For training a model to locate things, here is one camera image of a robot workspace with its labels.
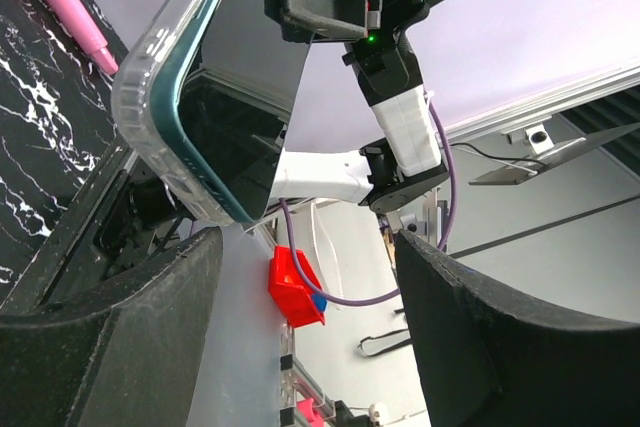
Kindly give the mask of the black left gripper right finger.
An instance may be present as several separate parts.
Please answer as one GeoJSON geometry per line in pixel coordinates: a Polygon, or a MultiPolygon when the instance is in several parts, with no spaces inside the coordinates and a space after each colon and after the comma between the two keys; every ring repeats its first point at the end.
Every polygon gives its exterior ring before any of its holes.
{"type": "Polygon", "coordinates": [[[435,426],[635,426],[639,327],[561,307],[403,231],[396,271],[435,426]]]}

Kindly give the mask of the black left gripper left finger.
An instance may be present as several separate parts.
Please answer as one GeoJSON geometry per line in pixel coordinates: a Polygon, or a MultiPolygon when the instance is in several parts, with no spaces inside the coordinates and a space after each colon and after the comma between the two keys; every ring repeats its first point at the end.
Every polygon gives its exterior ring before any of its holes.
{"type": "Polygon", "coordinates": [[[3,315],[2,425],[185,425],[222,248],[205,228],[71,298],[3,315]]]}

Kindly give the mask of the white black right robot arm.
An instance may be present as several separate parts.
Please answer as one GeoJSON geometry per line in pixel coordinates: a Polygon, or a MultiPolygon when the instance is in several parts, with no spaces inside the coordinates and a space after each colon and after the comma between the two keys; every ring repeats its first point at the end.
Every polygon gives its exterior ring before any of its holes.
{"type": "Polygon", "coordinates": [[[383,214],[449,176],[406,32],[444,0],[264,0],[292,43],[341,43],[383,136],[356,151],[284,152],[270,197],[329,198],[383,214]]]}

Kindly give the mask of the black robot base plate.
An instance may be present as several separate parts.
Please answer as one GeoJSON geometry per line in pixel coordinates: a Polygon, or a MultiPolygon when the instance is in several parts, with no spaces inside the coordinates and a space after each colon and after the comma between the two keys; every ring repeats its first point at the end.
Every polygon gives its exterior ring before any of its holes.
{"type": "Polygon", "coordinates": [[[1,300],[3,315],[61,302],[165,250],[193,218],[148,167],[116,139],[51,236],[1,300]]]}

